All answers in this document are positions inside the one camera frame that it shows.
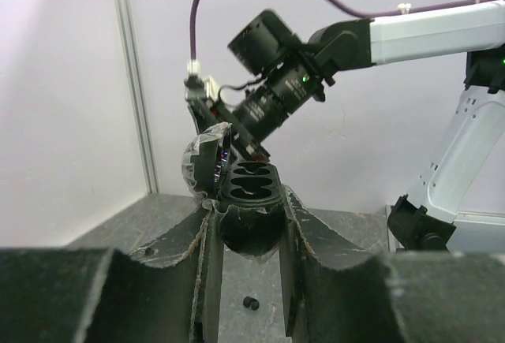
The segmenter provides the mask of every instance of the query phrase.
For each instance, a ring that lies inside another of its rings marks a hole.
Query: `cable connector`
[[[409,2],[403,2],[396,7],[402,14],[409,14],[411,8],[412,4]]]
[[[184,81],[186,86],[185,100],[192,101],[196,99],[208,99],[208,91],[205,83],[197,75],[189,75]]]
[[[193,76],[193,75],[199,76],[200,75],[200,62],[197,61],[196,59],[189,60],[188,65],[187,65],[187,69],[188,69],[189,76]]]

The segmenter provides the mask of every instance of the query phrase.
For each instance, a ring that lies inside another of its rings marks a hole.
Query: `white robotic arm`
[[[370,36],[377,65],[468,52],[466,86],[451,123],[389,218],[408,248],[423,248],[422,237],[431,232],[437,249],[454,231],[466,192],[505,131],[505,2],[380,17]]]
[[[228,121],[237,156],[268,160],[260,143],[310,97],[324,101],[322,82],[333,85],[337,72],[468,53],[465,90],[445,137],[388,219],[404,247],[445,248],[463,197],[505,131],[505,1],[408,12],[339,22],[303,43],[263,11],[228,46],[261,85],[230,112],[217,84],[189,71],[186,100],[196,124]]]

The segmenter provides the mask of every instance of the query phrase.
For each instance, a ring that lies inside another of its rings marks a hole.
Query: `black cylindrical housing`
[[[288,118],[284,105],[266,86],[252,92],[235,108],[233,114],[258,143]]]
[[[294,58],[276,69],[233,114],[258,143],[274,132],[323,85]]]

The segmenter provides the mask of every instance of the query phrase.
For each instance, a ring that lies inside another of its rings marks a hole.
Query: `transparent plastic wrap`
[[[182,154],[181,171],[198,203],[215,198],[230,159],[231,124],[213,125],[196,136]]]

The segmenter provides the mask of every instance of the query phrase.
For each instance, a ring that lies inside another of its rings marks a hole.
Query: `black object on floor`
[[[245,297],[242,302],[246,308],[251,308],[251,310],[258,310],[260,308],[260,302],[256,298]]]

